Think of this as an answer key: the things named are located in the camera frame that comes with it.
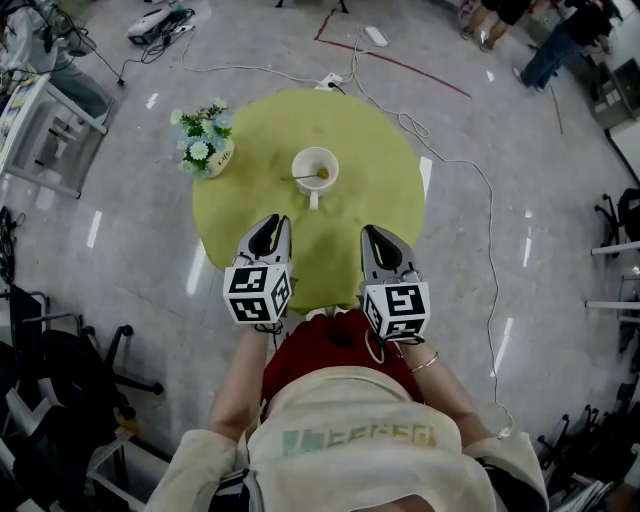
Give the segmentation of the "white mug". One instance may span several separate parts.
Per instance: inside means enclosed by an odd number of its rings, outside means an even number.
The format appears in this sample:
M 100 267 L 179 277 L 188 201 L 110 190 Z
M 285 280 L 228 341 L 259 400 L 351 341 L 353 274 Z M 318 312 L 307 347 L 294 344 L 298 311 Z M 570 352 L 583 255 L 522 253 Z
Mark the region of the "white mug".
M 312 174 L 320 168 L 326 168 L 329 171 L 328 179 L 311 178 L 294 181 L 298 190 L 309 199 L 311 211 L 318 210 L 319 199 L 326 195 L 336 183 L 340 170 L 338 160 L 327 149 L 310 147 L 300 151 L 291 165 L 291 176 Z

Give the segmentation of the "grey storage box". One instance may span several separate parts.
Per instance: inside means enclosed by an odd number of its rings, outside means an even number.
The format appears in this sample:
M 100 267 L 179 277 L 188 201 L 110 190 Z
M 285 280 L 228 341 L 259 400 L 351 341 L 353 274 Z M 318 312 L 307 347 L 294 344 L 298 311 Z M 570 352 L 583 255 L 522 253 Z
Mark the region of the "grey storage box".
M 589 106 L 603 130 L 640 119 L 640 65 L 635 58 L 612 70 L 605 62 L 590 75 Z

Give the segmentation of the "person's cream shirt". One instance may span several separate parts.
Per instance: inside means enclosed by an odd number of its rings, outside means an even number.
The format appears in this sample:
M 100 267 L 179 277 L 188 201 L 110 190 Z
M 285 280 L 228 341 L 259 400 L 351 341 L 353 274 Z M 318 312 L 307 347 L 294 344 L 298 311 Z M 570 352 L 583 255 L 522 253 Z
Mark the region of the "person's cream shirt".
M 293 381 L 239 441 L 188 431 L 145 512 L 205 512 L 235 472 L 262 512 L 353 512 L 411 495 L 434 512 L 548 511 L 527 434 L 464 445 L 452 419 L 368 368 Z

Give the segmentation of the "red floor tape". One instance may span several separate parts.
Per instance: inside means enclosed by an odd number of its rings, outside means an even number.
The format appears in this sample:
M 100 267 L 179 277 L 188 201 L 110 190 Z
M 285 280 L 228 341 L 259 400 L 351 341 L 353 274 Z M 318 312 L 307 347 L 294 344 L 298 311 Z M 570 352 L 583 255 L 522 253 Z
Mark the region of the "red floor tape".
M 337 42 L 337 41 L 332 41 L 332 40 L 326 39 L 323 36 L 323 33 L 326 31 L 326 29 L 327 29 L 327 27 L 329 25 L 329 22 L 334 17 L 334 15 L 338 12 L 338 10 L 339 10 L 338 7 L 333 7 L 327 13 L 326 17 L 323 19 L 321 25 L 319 26 L 319 28 L 318 28 L 313 40 L 315 42 L 323 43 L 323 44 L 326 44 L 326 45 L 331 45 L 331 46 L 334 46 L 334 47 L 337 47 L 337 48 L 351 50 L 351 49 L 353 49 L 352 46 L 348 46 L 348 45 L 346 45 L 344 43 L 340 43 L 340 42 Z M 464 91 L 463 89 L 461 89 L 461 88 L 453 85 L 452 83 L 450 83 L 450 82 L 448 82 L 446 80 L 443 80 L 443 79 L 441 79 L 441 78 L 439 78 L 439 77 L 437 77 L 435 75 L 427 73 L 427 72 L 425 72 L 425 71 L 423 71 L 423 70 L 421 70 L 419 68 L 416 68 L 416 67 L 411 66 L 409 64 L 406 64 L 404 62 L 398 61 L 398 60 L 396 60 L 394 58 L 391 58 L 391 57 L 388 57 L 388 56 L 385 56 L 385 55 L 381 55 L 381 54 L 378 54 L 378 53 L 371 52 L 370 56 L 372 56 L 373 58 L 376 58 L 378 60 L 381 60 L 381 61 L 390 63 L 392 65 L 395 65 L 397 67 L 400 67 L 402 69 L 405 69 L 407 71 L 413 72 L 413 73 L 415 73 L 417 75 L 420 75 L 422 77 L 425 77 L 425 78 L 427 78 L 427 79 L 429 79 L 429 80 L 431 80 L 433 82 L 436 82 L 436 83 L 438 83 L 438 84 L 440 84 L 440 85 L 442 85 L 442 86 L 444 86 L 444 87 L 446 87 L 446 88 L 448 88 L 448 89 L 450 89 L 452 91 L 455 91 L 457 94 L 460 94 L 461 96 L 464 96 L 465 98 L 467 98 L 469 100 L 473 99 L 473 96 L 471 94 L 469 94 L 468 92 Z

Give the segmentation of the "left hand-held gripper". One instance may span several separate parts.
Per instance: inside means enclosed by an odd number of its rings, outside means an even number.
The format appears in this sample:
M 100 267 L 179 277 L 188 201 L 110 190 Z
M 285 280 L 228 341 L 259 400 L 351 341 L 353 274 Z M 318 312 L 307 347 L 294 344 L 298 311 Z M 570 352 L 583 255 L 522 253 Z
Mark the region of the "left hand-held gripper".
M 275 233 L 274 248 L 272 236 Z M 290 219 L 271 214 L 239 241 L 236 258 L 224 272 L 223 298 L 236 324 L 274 324 L 293 295 Z

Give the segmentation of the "yellow-green tablecloth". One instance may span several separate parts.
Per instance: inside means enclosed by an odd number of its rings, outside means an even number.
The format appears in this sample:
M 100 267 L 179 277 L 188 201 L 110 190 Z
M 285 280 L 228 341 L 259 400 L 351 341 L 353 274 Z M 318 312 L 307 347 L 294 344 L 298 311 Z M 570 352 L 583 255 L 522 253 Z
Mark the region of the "yellow-green tablecloth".
M 232 121 L 230 162 L 218 177 L 193 182 L 196 230 L 218 269 L 231 265 L 241 237 L 258 221 L 287 216 L 297 281 L 289 306 L 304 313 L 355 301 L 364 226 L 416 243 L 425 209 L 419 158 L 374 107 L 339 92 L 291 89 L 238 109 Z M 311 147 L 330 151 L 339 166 L 317 210 L 287 178 L 295 156 Z

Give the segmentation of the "pale elastic wrist band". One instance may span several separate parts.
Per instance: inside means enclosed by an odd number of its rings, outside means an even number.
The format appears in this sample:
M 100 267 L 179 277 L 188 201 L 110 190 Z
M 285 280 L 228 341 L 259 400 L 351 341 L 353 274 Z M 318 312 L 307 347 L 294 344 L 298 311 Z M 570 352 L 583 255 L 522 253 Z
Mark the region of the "pale elastic wrist band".
M 382 365 L 385 363 L 385 346 L 380 341 L 379 336 L 371 329 L 367 329 L 364 334 L 364 344 L 376 364 Z

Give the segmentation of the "white table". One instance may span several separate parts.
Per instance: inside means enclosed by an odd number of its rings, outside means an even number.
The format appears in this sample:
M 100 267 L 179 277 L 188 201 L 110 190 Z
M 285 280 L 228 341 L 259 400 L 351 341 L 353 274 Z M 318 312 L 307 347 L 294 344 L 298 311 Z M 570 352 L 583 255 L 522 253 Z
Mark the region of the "white table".
M 82 187 L 70 188 L 50 180 L 40 158 L 48 137 L 62 142 L 71 139 L 68 124 L 58 117 L 61 109 L 69 111 L 100 135 L 108 133 L 105 123 L 90 116 L 51 84 L 48 74 L 35 75 L 19 83 L 0 113 L 0 177 L 12 175 L 78 199 Z
M 613 256 L 630 251 L 640 253 L 640 241 L 594 247 L 590 250 L 590 255 Z M 610 281 L 610 290 L 617 287 L 615 298 L 611 300 L 588 299 L 584 302 L 585 308 L 613 311 L 616 313 L 616 320 L 619 323 L 640 326 L 640 266 L 638 268 L 615 267 Z

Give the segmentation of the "person's red shorts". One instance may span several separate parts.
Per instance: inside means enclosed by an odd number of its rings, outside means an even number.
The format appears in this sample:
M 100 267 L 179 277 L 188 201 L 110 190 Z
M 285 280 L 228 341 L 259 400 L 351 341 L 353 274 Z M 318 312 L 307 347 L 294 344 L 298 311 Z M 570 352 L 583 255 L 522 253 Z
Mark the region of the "person's red shorts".
M 424 399 L 396 349 L 385 348 L 376 364 L 364 344 L 370 329 L 358 310 L 316 315 L 285 337 L 266 365 L 262 399 L 276 405 L 302 403 L 416 402 Z

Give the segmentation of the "black office chair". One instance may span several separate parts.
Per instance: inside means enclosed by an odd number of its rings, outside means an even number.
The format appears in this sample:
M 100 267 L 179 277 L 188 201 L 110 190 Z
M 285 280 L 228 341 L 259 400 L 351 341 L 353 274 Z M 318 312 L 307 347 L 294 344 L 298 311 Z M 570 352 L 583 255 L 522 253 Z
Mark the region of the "black office chair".
M 608 210 L 596 204 L 594 211 L 604 217 L 609 231 L 606 240 L 593 248 L 591 254 L 617 258 L 626 250 L 640 253 L 640 188 L 626 189 L 617 204 L 608 194 L 603 194 L 601 200 L 608 205 Z
M 0 512 L 143 512 L 126 465 L 138 422 L 121 390 L 164 388 L 116 372 L 133 328 L 119 326 L 101 355 L 81 316 L 75 332 L 52 328 L 63 316 L 44 293 L 13 285 L 2 297 L 11 342 L 0 342 Z

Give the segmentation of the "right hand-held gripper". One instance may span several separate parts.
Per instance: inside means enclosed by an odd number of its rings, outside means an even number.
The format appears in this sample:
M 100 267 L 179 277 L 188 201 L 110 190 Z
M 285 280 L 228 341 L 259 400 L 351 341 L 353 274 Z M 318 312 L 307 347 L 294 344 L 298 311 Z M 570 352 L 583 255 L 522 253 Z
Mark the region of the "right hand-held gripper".
M 414 265 L 413 249 L 389 230 L 366 225 L 360 234 L 364 280 L 362 310 L 385 341 L 415 341 L 431 317 L 429 286 Z M 386 272 L 396 277 L 385 278 Z

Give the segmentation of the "person's left forearm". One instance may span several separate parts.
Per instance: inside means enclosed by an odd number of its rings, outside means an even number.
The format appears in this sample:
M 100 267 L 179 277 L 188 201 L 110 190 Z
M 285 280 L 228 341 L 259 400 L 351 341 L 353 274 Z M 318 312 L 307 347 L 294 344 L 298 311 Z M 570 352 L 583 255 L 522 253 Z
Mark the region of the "person's left forearm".
M 209 429 L 238 442 L 258 415 L 269 347 L 266 332 L 246 328 L 224 380 L 215 393 Z

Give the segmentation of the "person's right forearm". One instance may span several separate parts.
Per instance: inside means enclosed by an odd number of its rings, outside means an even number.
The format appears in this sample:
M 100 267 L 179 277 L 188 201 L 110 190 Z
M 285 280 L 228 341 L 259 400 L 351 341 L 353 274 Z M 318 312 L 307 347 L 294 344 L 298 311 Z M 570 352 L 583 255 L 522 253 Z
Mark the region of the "person's right forearm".
M 457 425 L 462 447 L 493 437 L 462 383 L 429 343 L 401 344 L 400 350 L 424 403 Z

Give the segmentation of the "white pot of daisies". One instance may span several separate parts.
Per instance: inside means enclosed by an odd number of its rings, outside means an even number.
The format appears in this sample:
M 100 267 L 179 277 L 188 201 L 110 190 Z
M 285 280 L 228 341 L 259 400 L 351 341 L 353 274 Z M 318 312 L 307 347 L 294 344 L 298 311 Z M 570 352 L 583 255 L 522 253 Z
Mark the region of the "white pot of daisies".
M 169 121 L 176 133 L 179 169 L 200 179 L 220 175 L 235 149 L 227 104 L 216 99 L 211 106 L 194 113 L 174 109 Z

